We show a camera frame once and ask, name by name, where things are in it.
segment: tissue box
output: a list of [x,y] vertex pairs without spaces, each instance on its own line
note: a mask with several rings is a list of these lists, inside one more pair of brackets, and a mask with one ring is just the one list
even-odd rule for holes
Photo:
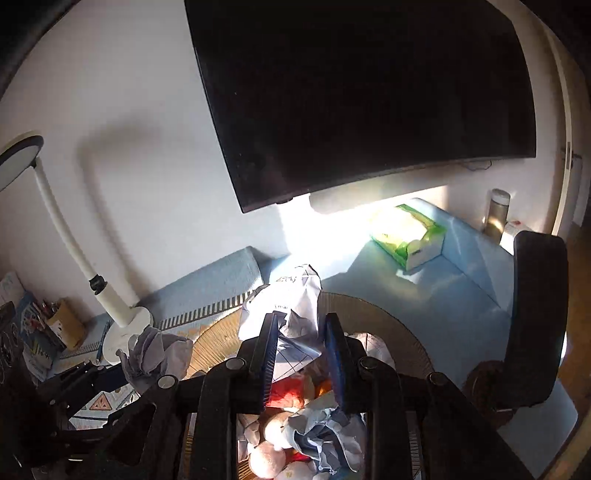
[[380,211],[371,222],[371,237],[405,270],[441,254],[446,229],[408,205]]

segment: wall-mounted tv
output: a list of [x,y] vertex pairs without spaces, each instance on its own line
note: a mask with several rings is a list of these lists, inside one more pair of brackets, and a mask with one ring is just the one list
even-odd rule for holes
[[486,0],[186,0],[243,212],[442,162],[535,157],[530,77]]

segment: lamp base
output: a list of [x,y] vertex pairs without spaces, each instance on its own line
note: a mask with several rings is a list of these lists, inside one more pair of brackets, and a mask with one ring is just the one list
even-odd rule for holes
[[154,324],[154,318],[147,308],[135,307],[132,311],[135,316],[128,326],[120,327],[114,323],[105,336],[103,356],[111,365],[116,365],[121,361],[115,353],[118,349],[121,348],[129,355],[128,342],[132,335],[139,335],[148,325]]

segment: red object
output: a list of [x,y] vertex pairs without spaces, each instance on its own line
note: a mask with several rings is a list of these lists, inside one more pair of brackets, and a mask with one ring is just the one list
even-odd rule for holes
[[300,453],[297,450],[294,450],[294,453],[290,457],[288,457],[287,463],[291,463],[291,462],[309,462],[310,460],[311,460],[311,458],[308,457],[307,455],[304,455],[303,453]]
[[273,383],[267,407],[304,408],[304,376],[292,375]]

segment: toy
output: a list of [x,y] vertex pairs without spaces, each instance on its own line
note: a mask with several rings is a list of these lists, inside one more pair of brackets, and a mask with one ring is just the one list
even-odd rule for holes
[[275,448],[291,448],[292,445],[283,436],[283,427],[285,426],[287,419],[291,416],[291,413],[284,411],[273,415],[265,424],[263,429],[263,435],[267,442],[271,442]]
[[275,477],[275,480],[312,480],[315,475],[307,463],[304,462],[293,462],[287,465],[279,475]]
[[273,383],[267,407],[295,413],[314,400],[314,393],[314,384],[309,375],[294,374]]
[[260,478],[275,478],[285,467],[285,452],[271,442],[262,442],[252,451],[248,466]]

